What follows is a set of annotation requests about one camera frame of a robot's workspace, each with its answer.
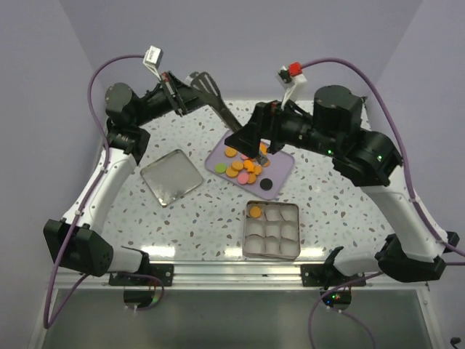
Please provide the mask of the orange flower cookie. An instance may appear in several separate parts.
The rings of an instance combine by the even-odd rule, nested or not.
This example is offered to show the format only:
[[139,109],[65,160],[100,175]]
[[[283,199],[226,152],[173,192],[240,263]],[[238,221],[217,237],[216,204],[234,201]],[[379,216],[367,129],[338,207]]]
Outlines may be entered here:
[[252,206],[249,210],[249,216],[254,219],[259,219],[262,216],[262,209],[260,206]]

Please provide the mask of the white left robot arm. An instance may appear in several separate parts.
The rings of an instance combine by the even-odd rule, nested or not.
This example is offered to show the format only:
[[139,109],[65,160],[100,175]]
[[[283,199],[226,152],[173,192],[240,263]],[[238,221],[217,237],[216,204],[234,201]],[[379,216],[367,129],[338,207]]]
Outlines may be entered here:
[[143,125],[171,112],[184,116],[207,105],[231,131],[241,128],[207,72],[194,72],[186,82],[170,71],[160,73],[158,79],[156,87],[142,97],[124,83],[108,88],[108,130],[97,167],[73,206],[61,219],[48,220],[44,226],[55,268],[88,276],[125,273],[134,285],[146,284],[151,276],[148,254],[114,247],[101,236],[110,207],[147,149],[150,134]]

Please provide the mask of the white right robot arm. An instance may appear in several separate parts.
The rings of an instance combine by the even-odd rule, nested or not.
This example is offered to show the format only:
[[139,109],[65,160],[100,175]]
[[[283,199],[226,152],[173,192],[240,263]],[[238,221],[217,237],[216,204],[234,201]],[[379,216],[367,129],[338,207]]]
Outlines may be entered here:
[[334,169],[361,189],[379,208],[392,233],[377,252],[348,254],[337,247],[315,278],[340,285],[359,273],[382,272],[403,283],[436,281],[446,263],[443,254],[459,241],[454,232],[436,226],[405,177],[407,159],[383,133],[361,125],[363,99],[343,86],[319,88],[313,111],[295,103],[256,104],[249,121],[225,144],[250,158],[259,158],[261,141],[273,154],[291,145],[329,156]]

